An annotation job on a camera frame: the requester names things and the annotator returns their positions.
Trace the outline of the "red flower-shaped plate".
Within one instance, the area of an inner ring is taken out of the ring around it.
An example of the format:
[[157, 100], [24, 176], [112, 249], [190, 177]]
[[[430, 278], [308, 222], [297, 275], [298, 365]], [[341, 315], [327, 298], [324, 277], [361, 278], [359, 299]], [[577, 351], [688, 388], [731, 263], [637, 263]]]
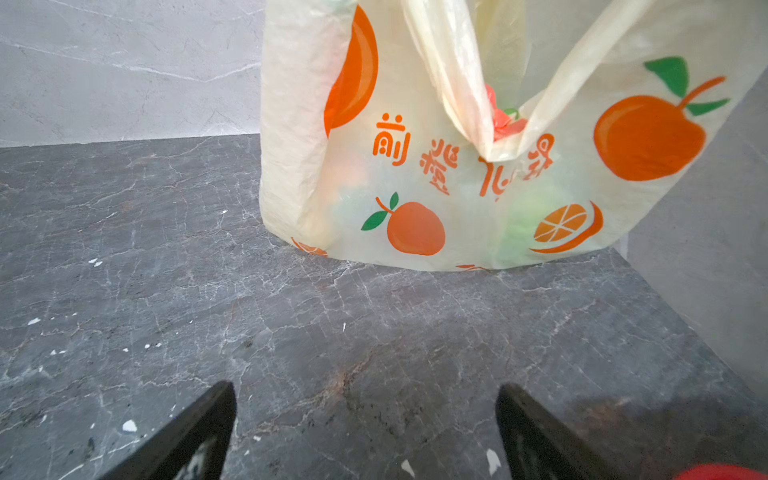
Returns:
[[738, 465], [702, 464], [681, 472], [674, 480], [768, 480], [768, 475]]

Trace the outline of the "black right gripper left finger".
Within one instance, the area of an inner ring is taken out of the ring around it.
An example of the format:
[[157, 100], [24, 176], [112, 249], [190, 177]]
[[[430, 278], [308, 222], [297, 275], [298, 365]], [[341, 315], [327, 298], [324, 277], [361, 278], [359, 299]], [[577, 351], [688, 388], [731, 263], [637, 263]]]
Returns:
[[105, 479], [219, 479], [237, 414], [234, 385], [219, 381]]

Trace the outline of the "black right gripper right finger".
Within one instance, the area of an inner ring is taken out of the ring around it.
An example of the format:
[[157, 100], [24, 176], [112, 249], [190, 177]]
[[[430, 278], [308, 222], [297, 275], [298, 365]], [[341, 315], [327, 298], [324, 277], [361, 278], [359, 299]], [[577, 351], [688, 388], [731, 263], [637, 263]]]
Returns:
[[621, 479], [623, 475], [521, 386], [500, 386], [495, 415], [514, 479]]

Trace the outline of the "cream plastic bag orange prints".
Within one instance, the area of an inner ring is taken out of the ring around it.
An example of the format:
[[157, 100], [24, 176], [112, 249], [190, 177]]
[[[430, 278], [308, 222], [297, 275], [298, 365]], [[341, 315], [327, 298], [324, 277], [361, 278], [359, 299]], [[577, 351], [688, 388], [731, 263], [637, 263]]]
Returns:
[[[592, 252], [679, 181], [767, 66], [763, 1], [269, 1], [265, 227], [426, 271]], [[527, 120], [494, 141], [497, 107]]]

